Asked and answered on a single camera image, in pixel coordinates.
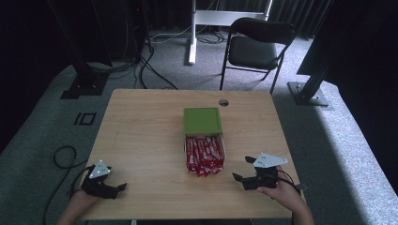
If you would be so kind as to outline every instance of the gray carpet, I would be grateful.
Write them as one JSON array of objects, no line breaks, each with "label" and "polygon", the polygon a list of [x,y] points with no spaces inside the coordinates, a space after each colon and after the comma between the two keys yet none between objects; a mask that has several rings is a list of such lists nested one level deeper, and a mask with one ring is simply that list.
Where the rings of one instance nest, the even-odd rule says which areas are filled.
[{"label": "gray carpet", "polygon": [[[342,101],[338,88],[323,82],[321,90],[331,107],[298,106],[287,82],[306,82],[296,72],[311,41],[297,38],[286,52],[273,98],[283,131],[316,224],[396,224],[397,196],[379,168],[354,118]],[[153,44],[150,65],[178,89],[218,90],[224,44],[198,42],[196,64],[187,66],[189,41],[171,39]],[[144,57],[149,56],[144,48]],[[0,155],[0,224],[41,224],[52,192],[66,170],[54,165],[56,149],[76,148],[76,162],[88,158],[112,91],[116,88],[143,88],[135,72],[110,76],[101,96],[60,99],[75,77],[73,67],[57,75],[35,110]],[[261,74],[229,70],[224,90],[269,91],[273,72],[260,82]],[[144,71],[147,88],[171,88],[151,70]],[[79,113],[95,113],[92,125],[76,122]],[[63,165],[72,153],[58,155]],[[68,203],[69,184],[82,170],[71,170],[49,207],[47,224],[54,224]],[[90,221],[89,224],[130,224],[129,221]],[[289,224],[289,219],[254,219],[253,224]]]}]

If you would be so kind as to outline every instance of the open box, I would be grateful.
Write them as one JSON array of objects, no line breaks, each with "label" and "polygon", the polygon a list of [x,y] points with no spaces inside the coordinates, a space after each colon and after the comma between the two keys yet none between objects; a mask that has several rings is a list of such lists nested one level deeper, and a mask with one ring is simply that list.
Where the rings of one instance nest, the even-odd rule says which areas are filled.
[{"label": "open box", "polygon": [[218,108],[184,109],[184,154],[189,173],[208,176],[223,168],[225,149]]}]

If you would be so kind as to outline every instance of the hand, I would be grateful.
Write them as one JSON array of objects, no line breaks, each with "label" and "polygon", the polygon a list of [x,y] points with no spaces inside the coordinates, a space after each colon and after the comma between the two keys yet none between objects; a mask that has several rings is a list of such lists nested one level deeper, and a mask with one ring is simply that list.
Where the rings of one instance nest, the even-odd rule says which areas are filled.
[{"label": "hand", "polygon": [[[281,171],[282,167],[277,166],[277,170]],[[288,178],[283,172],[278,172],[278,176],[287,180]],[[296,225],[314,224],[313,216],[307,203],[301,198],[296,190],[284,181],[278,181],[276,188],[259,187],[257,191],[268,195],[276,200],[279,204],[293,212],[293,219]]]},{"label": "hand", "polygon": [[91,206],[97,202],[99,197],[94,197],[86,194],[83,190],[78,190],[57,221],[57,225],[71,225],[76,222],[76,219],[85,213]]}]

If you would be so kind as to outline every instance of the wooden table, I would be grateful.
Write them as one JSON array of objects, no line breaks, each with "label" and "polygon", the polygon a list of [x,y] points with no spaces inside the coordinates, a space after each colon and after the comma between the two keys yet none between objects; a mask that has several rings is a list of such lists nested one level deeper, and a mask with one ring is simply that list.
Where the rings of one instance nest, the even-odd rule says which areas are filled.
[{"label": "wooden table", "polygon": [[[229,105],[219,105],[227,99]],[[224,169],[208,177],[187,173],[183,109],[219,107]],[[109,186],[128,183],[115,200],[100,200],[83,219],[289,218],[291,212],[257,191],[245,191],[232,173],[254,176],[246,156],[265,152],[298,176],[271,95],[265,92],[117,89],[87,165],[113,167]]]}]

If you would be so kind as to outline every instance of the chair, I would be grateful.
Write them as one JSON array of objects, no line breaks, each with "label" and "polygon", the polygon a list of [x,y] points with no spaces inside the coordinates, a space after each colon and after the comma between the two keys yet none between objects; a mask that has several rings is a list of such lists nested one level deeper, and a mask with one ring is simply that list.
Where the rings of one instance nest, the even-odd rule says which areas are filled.
[{"label": "chair", "polygon": [[[225,56],[222,64],[222,90],[225,70],[227,68],[254,72],[265,72],[267,75],[277,68],[270,93],[272,94],[281,70],[284,52],[296,37],[295,27],[286,22],[267,22],[253,18],[235,20],[229,30]],[[283,49],[277,54],[276,45]],[[227,61],[234,67],[228,67]]]}]

